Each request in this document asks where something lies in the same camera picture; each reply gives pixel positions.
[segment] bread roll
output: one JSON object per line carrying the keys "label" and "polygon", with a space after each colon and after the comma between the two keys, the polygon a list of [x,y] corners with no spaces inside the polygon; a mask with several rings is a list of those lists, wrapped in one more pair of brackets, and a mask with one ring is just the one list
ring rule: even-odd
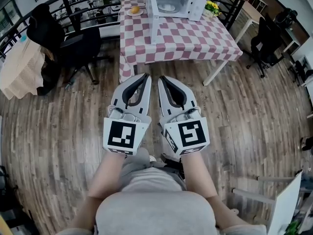
{"label": "bread roll", "polygon": [[139,6],[134,6],[134,7],[131,8],[131,12],[133,14],[137,14],[139,12],[139,10],[140,10]]}

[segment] red and white checkered tablecloth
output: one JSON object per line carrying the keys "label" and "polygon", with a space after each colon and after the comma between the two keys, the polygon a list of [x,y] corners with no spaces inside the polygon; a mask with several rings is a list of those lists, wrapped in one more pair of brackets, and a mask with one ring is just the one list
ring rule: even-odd
{"label": "red and white checkered tablecloth", "polygon": [[[159,18],[157,44],[149,34],[145,0],[122,0],[120,11],[120,82],[134,75],[134,65],[169,60],[230,60],[243,53],[217,17],[201,17],[198,22],[185,18]],[[126,14],[140,6],[143,14]]]}

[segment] wooden floor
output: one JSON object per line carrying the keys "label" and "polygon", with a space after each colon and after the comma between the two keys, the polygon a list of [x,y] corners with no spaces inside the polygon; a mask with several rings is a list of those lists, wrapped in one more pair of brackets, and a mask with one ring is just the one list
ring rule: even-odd
{"label": "wooden floor", "polygon": [[[232,28],[236,36],[245,23],[240,16]],[[248,49],[256,28],[249,28],[240,42]],[[65,90],[62,79],[45,97],[28,94],[8,101],[0,93],[2,160],[10,183],[18,185],[18,197],[31,210],[42,234],[53,234],[73,218],[103,156],[102,128],[106,108],[118,85],[119,42],[103,45],[103,52],[115,57],[97,65],[100,84],[93,86],[86,73],[78,74]],[[299,150],[302,136],[312,134],[306,115],[311,112],[304,88],[292,83],[287,62],[266,70],[260,79],[256,66],[247,70],[246,55],[230,62],[207,87],[202,81],[212,70],[207,61],[173,61],[139,67],[152,76],[149,115],[152,124],[143,146],[160,155],[167,142],[157,123],[157,79],[168,75],[193,91],[207,117],[211,144],[203,157],[219,195],[240,216],[251,220],[258,213],[268,215],[261,204],[235,197],[233,187],[275,194],[281,186],[263,187],[255,176],[292,176],[308,170],[312,159]]]}

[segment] flower pot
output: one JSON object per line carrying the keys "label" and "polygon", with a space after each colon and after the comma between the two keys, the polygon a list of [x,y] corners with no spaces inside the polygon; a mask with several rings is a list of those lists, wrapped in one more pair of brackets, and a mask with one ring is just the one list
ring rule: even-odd
{"label": "flower pot", "polygon": [[207,10],[207,9],[204,9],[203,12],[202,12],[202,15],[206,16],[207,18],[212,18],[214,17],[215,15],[213,14],[213,12]]}

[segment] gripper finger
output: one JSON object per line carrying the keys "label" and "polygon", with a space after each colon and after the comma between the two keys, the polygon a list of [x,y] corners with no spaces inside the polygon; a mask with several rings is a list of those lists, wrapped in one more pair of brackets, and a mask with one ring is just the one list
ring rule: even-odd
{"label": "gripper finger", "polygon": [[[146,116],[149,110],[151,83],[151,77],[147,73],[138,74],[127,79],[115,89],[111,105],[123,111],[127,110],[128,112],[136,113],[136,115],[142,114]],[[137,101],[130,103],[129,99],[139,87],[140,91]]]}
{"label": "gripper finger", "polygon": [[178,115],[184,110],[197,106],[192,90],[178,80],[161,76],[158,79],[158,92],[162,115]]}

